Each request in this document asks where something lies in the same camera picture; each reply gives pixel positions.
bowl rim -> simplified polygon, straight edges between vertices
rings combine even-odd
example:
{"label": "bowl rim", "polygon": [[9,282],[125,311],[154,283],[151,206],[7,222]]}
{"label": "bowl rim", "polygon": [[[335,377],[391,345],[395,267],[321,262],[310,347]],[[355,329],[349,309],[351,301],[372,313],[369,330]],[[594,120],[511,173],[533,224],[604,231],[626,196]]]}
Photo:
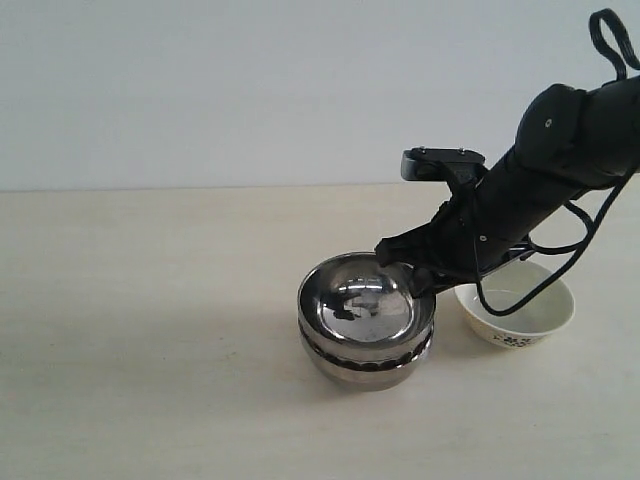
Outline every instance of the bowl rim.
{"label": "bowl rim", "polygon": [[[547,275],[551,275],[553,272],[551,270],[549,270],[546,267],[543,267],[542,265],[540,265],[539,263],[536,262],[532,262],[531,260],[525,260],[522,262],[519,262],[521,264],[527,265],[525,268],[533,268],[533,269],[537,269],[539,272],[543,272]],[[505,333],[505,334],[510,334],[510,335],[518,335],[521,337],[532,337],[532,338],[540,338],[540,337],[546,337],[547,335],[551,335],[554,332],[557,332],[559,330],[561,330],[562,328],[564,328],[569,322],[571,322],[575,316],[576,313],[576,301],[575,301],[575,296],[573,295],[573,292],[571,291],[571,289],[569,288],[569,285],[562,280],[562,278],[559,278],[558,280],[556,280],[554,282],[554,284],[557,284],[558,287],[560,287],[560,289],[563,291],[563,293],[567,296],[567,298],[570,301],[571,304],[571,311],[569,313],[569,315],[567,315],[567,317],[562,321],[562,323],[560,325],[558,325],[557,327],[554,327],[552,329],[549,330],[544,330],[541,332],[521,332],[521,331],[517,331],[517,330],[509,330],[507,328],[503,328],[503,327],[499,327],[498,325],[495,325],[494,323],[491,323],[490,321],[481,318],[480,316],[478,316],[475,312],[473,312],[467,305],[466,302],[463,301],[462,298],[462,292],[469,290],[469,289],[476,289],[476,285],[474,283],[465,283],[462,285],[456,285],[453,288],[454,294],[456,299],[458,300],[458,303],[460,304],[460,306],[464,309],[465,313],[471,317],[473,317],[476,321],[478,321],[479,323],[486,325],[487,327],[500,332],[500,333]]]}

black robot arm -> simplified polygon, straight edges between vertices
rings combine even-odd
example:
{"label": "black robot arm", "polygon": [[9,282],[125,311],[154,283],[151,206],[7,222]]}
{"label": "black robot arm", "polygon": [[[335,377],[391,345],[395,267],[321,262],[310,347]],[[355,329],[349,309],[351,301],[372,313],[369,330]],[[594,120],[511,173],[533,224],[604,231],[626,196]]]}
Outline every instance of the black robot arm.
{"label": "black robot arm", "polygon": [[[640,69],[615,13],[594,13],[589,22],[592,39],[614,64],[616,80],[592,91],[556,84],[542,92],[523,115],[513,146],[491,170],[473,151],[420,147],[404,152],[405,180],[446,181],[452,192],[430,222],[384,238],[375,249],[382,265],[402,262],[414,267],[414,296],[461,283],[480,286],[485,275],[536,252],[573,253],[558,278],[586,249],[640,165],[640,76],[626,77],[622,58],[602,37],[601,21],[614,33],[626,63]],[[593,220],[572,203],[591,190],[608,189],[611,193]],[[535,245],[529,232],[562,206],[585,223],[585,239],[558,249]],[[515,310],[490,311],[504,315]]]}

white backdrop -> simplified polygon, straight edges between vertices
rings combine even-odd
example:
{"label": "white backdrop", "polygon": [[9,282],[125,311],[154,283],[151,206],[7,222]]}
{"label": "white backdrop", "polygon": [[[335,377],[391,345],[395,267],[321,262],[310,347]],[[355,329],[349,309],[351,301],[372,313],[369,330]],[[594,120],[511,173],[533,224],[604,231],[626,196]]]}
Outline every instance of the white backdrop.
{"label": "white backdrop", "polygon": [[495,162],[531,99],[613,78],[638,0],[0,0],[1,190],[396,182]]}

beige table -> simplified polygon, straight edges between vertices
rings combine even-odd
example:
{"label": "beige table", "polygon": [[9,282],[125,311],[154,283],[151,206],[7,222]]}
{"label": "beige table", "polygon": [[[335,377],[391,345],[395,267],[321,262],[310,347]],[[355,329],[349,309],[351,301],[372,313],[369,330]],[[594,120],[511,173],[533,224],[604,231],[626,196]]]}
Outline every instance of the beige table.
{"label": "beige table", "polygon": [[[304,274],[446,197],[0,195],[0,478],[637,478],[638,181],[566,276],[576,317],[548,341],[485,344],[445,293],[432,354],[400,386],[346,395],[314,369],[297,337]],[[538,238],[575,239],[568,219]]]}

black strap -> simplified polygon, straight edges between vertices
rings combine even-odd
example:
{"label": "black strap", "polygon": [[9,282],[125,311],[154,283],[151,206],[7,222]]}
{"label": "black strap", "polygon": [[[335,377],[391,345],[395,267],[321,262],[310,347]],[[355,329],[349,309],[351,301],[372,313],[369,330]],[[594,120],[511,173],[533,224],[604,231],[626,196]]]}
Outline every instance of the black strap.
{"label": "black strap", "polygon": [[[618,52],[611,48],[604,39],[604,36],[602,35],[602,28],[600,26],[601,21],[604,21],[607,27],[609,27],[609,30],[611,30],[611,33],[620,48],[620,52],[622,52],[622,57],[620,57]],[[627,29],[622,23],[622,20],[620,20],[613,10],[605,8],[599,12],[591,14],[589,17],[589,33],[591,33],[593,46],[596,47],[596,50],[600,52],[603,57],[609,60],[616,69],[616,80],[625,80],[627,78],[627,67],[625,66],[625,62],[634,70],[640,70],[640,60],[638,60],[638,57],[636,57],[636,54],[633,51],[633,46],[631,45]]]}

